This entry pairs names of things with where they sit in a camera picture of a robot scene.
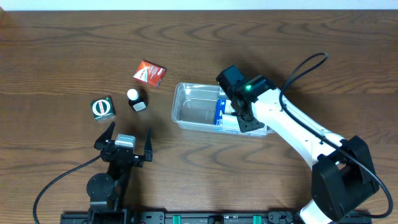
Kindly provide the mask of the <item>red cardboard box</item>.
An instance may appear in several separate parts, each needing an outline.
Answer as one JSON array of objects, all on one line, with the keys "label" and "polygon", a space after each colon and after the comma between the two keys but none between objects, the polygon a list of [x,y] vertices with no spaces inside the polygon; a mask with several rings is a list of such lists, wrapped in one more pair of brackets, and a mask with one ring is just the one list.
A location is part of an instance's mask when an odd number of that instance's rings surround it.
[{"label": "red cardboard box", "polygon": [[142,60],[133,75],[135,81],[158,88],[166,74],[166,69]]}]

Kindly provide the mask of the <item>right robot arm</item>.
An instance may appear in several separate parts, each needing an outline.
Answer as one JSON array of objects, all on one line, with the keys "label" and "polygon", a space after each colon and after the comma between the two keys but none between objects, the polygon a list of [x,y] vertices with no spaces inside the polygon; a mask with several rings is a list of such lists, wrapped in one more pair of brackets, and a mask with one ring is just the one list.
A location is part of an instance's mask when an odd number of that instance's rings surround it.
[{"label": "right robot arm", "polygon": [[289,143],[312,170],[311,201],[304,206],[304,223],[339,222],[379,191],[368,145],[358,136],[345,139],[300,111],[263,76],[242,75],[219,82],[232,102],[241,132],[269,126]]}]

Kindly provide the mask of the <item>blue illustrated box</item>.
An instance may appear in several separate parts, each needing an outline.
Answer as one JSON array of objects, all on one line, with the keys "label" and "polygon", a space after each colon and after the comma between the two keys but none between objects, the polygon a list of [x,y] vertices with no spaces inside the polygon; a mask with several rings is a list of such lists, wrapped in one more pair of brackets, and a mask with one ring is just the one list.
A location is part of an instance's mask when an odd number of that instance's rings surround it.
[{"label": "blue illustrated box", "polygon": [[233,115],[234,112],[235,112],[235,110],[231,106],[230,100],[218,99],[218,101],[216,102],[214,124],[215,124],[215,119],[219,118],[222,114]]}]

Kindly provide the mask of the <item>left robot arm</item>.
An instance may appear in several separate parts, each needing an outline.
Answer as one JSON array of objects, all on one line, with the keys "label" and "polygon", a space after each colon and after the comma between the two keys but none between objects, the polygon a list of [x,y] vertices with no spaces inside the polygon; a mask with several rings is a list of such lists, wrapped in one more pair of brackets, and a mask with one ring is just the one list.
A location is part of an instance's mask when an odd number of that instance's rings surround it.
[{"label": "left robot arm", "polygon": [[94,144],[94,148],[100,151],[99,157],[109,166],[107,172],[94,175],[87,183],[89,224],[139,223],[136,212],[124,208],[124,196],[132,168],[142,167],[145,162],[152,161],[151,132],[147,132],[143,155],[138,155],[134,152],[134,136],[119,134],[115,140],[111,139],[114,126],[112,122]]}]

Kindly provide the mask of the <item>white green box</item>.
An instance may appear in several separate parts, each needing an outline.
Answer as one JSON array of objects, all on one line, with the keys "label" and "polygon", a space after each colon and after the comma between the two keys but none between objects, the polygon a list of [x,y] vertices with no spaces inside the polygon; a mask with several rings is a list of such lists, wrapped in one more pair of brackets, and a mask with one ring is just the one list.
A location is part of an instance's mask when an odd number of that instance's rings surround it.
[{"label": "white green box", "polygon": [[215,119],[215,125],[229,133],[242,133],[238,118],[230,114],[222,114],[219,118]]}]

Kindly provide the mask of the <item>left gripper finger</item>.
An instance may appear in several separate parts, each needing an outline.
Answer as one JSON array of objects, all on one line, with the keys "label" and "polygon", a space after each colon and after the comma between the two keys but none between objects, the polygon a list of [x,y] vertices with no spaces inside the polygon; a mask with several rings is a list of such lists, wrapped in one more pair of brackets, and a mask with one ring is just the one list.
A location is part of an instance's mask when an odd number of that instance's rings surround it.
[{"label": "left gripper finger", "polygon": [[153,154],[153,148],[152,148],[152,142],[151,142],[151,130],[148,129],[146,142],[144,145],[144,155],[152,156],[152,154]]},{"label": "left gripper finger", "polygon": [[95,141],[94,148],[105,148],[111,140],[114,131],[115,122],[113,121],[107,130]]}]

